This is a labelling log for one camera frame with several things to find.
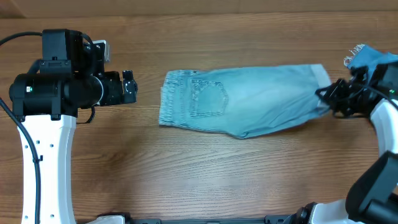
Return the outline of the light blue denim shorts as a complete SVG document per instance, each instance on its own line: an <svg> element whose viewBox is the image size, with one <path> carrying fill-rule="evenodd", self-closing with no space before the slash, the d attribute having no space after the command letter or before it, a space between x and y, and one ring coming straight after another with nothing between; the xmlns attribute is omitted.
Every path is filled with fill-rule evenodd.
<svg viewBox="0 0 398 224"><path fill-rule="evenodd" d="M330 85L321 64L172 70L161 88L159 123L253 138L327 114L315 92Z"/></svg>

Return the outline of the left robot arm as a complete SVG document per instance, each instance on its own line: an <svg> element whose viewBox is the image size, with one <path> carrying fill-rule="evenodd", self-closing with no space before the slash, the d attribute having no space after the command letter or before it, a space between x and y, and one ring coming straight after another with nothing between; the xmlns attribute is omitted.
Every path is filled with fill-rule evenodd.
<svg viewBox="0 0 398 224"><path fill-rule="evenodd" d="M78 110L136 102L130 70L107 72L109 44L77 30L40 33L42 57L9 89L23 150L23 223L75 223L71 161Z"/></svg>

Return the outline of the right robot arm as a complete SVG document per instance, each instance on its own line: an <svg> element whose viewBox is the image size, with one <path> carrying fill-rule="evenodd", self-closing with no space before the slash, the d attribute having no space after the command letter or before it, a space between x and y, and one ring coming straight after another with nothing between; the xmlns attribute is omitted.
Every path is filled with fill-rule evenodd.
<svg viewBox="0 0 398 224"><path fill-rule="evenodd" d="M315 93L343 118L364 117L375 129L379 158L352 185L344 200L311 203L290 223L397 223L397 62L351 69Z"/></svg>

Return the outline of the blue denim garment pile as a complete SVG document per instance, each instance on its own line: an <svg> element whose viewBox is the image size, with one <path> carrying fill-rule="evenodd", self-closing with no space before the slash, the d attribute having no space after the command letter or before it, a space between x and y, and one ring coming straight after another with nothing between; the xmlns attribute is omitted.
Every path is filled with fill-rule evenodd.
<svg viewBox="0 0 398 224"><path fill-rule="evenodd" d="M397 55L382 53L366 44L358 44L350 50L352 56L346 56L343 63L348 69L368 67L374 70L377 65L397 62Z"/></svg>

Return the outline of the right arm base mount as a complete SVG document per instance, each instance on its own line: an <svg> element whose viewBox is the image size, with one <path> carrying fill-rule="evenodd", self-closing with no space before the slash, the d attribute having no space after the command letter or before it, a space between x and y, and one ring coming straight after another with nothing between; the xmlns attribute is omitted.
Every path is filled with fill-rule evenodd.
<svg viewBox="0 0 398 224"><path fill-rule="evenodd" d="M284 220L284 224L308 224L311 212L316 205L316 202L312 202L304 207L300 207L295 214L290 215Z"/></svg>

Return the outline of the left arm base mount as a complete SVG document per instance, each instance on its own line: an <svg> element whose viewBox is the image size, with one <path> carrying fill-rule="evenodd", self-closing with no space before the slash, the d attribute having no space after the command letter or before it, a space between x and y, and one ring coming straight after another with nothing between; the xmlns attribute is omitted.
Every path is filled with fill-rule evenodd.
<svg viewBox="0 0 398 224"><path fill-rule="evenodd" d="M88 222L87 224L130 224L131 216L129 213L121 213L121 212L111 212L104 213L93 221Z"/></svg>

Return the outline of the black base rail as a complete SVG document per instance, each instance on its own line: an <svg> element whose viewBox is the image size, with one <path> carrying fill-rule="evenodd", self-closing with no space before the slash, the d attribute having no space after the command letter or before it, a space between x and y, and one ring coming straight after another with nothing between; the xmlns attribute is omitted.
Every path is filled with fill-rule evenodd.
<svg viewBox="0 0 398 224"><path fill-rule="evenodd" d="M283 224L290 215L266 215L264 218L184 219L161 220L158 218L132 219L130 224Z"/></svg>

